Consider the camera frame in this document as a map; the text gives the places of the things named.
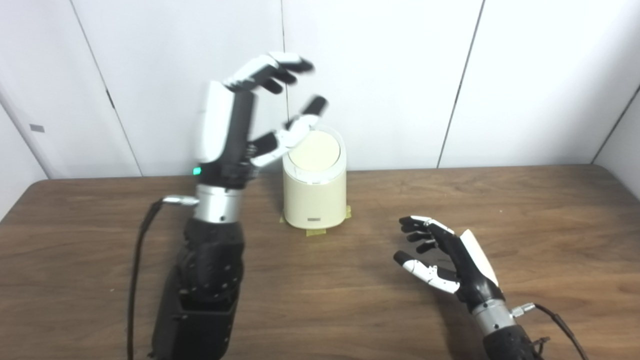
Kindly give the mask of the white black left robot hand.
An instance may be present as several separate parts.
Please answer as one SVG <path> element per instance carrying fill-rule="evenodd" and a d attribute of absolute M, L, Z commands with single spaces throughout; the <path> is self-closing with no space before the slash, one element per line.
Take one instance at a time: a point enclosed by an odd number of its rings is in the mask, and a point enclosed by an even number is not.
<path fill-rule="evenodd" d="M 211 81 L 195 148 L 198 183 L 242 190 L 261 168 L 299 146 L 320 121 L 326 98 L 314 96 L 300 114 L 279 129 L 250 139 L 255 91 L 263 88 L 280 94 L 284 85 L 297 82 L 297 75 L 313 71 L 313 63 L 298 54 L 270 52 L 249 60 L 224 80 Z"/>

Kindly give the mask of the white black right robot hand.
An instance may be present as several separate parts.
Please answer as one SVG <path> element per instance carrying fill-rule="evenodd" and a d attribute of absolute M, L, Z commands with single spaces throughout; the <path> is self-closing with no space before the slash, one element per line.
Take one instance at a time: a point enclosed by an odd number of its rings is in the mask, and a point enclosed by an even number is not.
<path fill-rule="evenodd" d="M 434 289 L 457 296 L 469 312 L 492 300 L 505 301 L 492 265 L 470 230 L 457 235 L 436 219 L 418 215 L 404 216 L 398 223 L 407 241 L 420 242 L 416 253 L 423 255 L 438 249 L 454 266 L 453 270 L 441 268 L 406 251 L 396 251 L 393 259 L 405 271 Z"/>

